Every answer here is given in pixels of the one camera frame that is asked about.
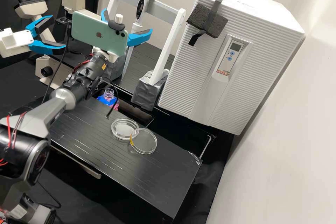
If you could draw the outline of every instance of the petri dish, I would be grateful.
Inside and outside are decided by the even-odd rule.
[[[119,118],[111,124],[113,135],[122,140],[129,140],[131,134],[136,137],[135,130],[138,128],[139,125],[129,118]]]
[[[134,150],[145,155],[153,153],[158,145],[156,136],[147,128],[134,130],[129,142]]]

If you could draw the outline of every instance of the smartphone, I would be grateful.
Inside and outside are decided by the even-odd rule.
[[[125,29],[117,32],[104,21],[84,13],[73,13],[71,35],[103,51],[111,51],[118,56],[125,54],[128,32]]]

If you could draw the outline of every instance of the robotic arm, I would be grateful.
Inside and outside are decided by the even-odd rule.
[[[0,120],[0,157],[8,162],[0,166],[0,207],[9,218],[31,224],[53,223],[56,212],[34,203],[25,192],[35,185],[47,161],[49,127],[65,110],[74,109],[78,102],[92,95],[107,64],[103,53],[94,53],[88,63],[50,94],[47,102],[25,114],[16,141],[10,146],[7,119]],[[19,115],[9,117],[10,127],[19,119]]]
[[[64,111],[90,98],[100,78],[108,71],[109,63],[114,57],[125,54],[128,33],[120,15],[118,22],[105,23],[93,15],[76,12],[72,17],[72,36],[91,45],[98,44],[99,48],[93,49],[90,60],[75,68],[63,85],[50,94],[47,102],[24,116],[0,120],[0,210],[9,223],[54,222],[54,209],[35,203],[26,195],[37,182],[49,156],[49,128]]]

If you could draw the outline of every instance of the black cable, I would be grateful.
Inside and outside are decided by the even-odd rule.
[[[44,96],[43,96],[43,99],[42,99],[41,104],[44,103],[44,100],[45,100],[46,97],[47,97],[47,94],[48,94],[48,90],[49,90],[49,88],[50,88],[50,85],[51,85],[52,81],[54,80],[57,71],[59,70],[60,66],[62,65],[63,59],[64,59],[64,57],[65,57],[65,53],[66,53],[66,51],[67,51],[67,48],[69,47],[69,39],[70,39],[70,30],[69,30],[69,27],[70,27],[70,26],[69,26],[69,23],[67,23],[66,27],[67,27],[67,29],[68,29],[68,32],[67,32],[67,34],[68,34],[68,38],[67,38],[67,40],[66,40],[66,46],[65,46],[65,49],[64,49],[62,58],[61,58],[61,60],[59,61],[59,64],[58,64],[58,66],[57,66],[57,69],[56,69],[56,71],[54,72],[54,75],[52,76],[52,78],[51,78],[51,80],[50,80],[50,82],[49,82],[49,85],[48,85],[48,87],[47,87],[47,90],[45,91],[45,94],[44,94]]]
[[[114,102],[114,104],[113,104],[112,108],[110,109],[110,111],[109,111],[109,112],[107,113],[107,115],[105,116],[105,118],[107,118],[107,119],[109,118],[110,114],[112,113],[112,111],[113,111],[115,105],[117,104],[117,102],[118,102],[118,100],[119,100],[118,90],[116,89],[116,87],[115,87],[115,85],[114,85],[114,83],[113,83],[112,81],[109,81],[109,82],[110,82],[110,84],[113,86],[113,89],[114,89],[114,91],[115,91],[115,93],[116,93],[116,97],[117,97],[117,99],[116,99],[116,101]]]
[[[40,203],[40,205],[48,207],[48,208],[57,208],[60,209],[62,207],[61,203],[46,189],[44,188],[43,185],[41,185],[41,183],[38,181],[37,182],[48,194],[49,196],[58,204],[58,206],[52,205],[52,204],[48,204],[48,203]]]

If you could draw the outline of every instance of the blue clamp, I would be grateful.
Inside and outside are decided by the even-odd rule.
[[[33,36],[33,38],[35,38],[37,35],[38,35],[38,30],[36,29],[36,25],[39,24],[42,20],[44,19],[50,19],[52,18],[52,15],[50,16],[44,16],[44,17],[41,17],[40,19],[38,20],[35,20],[33,22],[31,22],[29,25],[26,26],[26,30],[29,30],[31,35]],[[50,20],[50,23],[53,24],[55,21],[52,19]]]
[[[105,15],[109,16],[109,14],[107,13],[107,9],[106,9],[106,8],[103,9],[103,10],[101,11],[101,13],[100,13],[100,18],[101,18],[101,20],[104,21],[105,23],[108,23],[109,21],[106,19],[106,16],[105,16]]]
[[[49,42],[50,44],[45,44],[40,40],[34,40],[33,43],[29,44],[28,47],[31,51],[34,51],[38,54],[62,54],[65,50],[66,45],[59,44],[59,43],[53,43],[54,45],[50,45],[52,42]]]
[[[38,20],[31,22],[26,26],[26,29],[30,31],[33,38],[41,34],[45,29],[55,22],[52,15],[41,17]],[[56,43],[52,41],[40,41],[34,40],[33,43],[28,45],[29,49],[38,54],[62,54],[66,45]]]
[[[108,13],[107,13],[107,9],[103,9],[100,13],[100,17],[101,20],[104,21],[105,23],[108,23]],[[138,46],[146,41],[148,41],[152,35],[153,29],[148,29],[145,31],[140,31],[137,33],[131,33],[128,35],[128,39],[127,39],[127,45],[129,47],[132,46]]]
[[[131,33],[128,35],[127,45],[138,46],[146,41],[148,41],[152,35],[153,29],[148,29],[145,31],[140,31],[138,33]]]

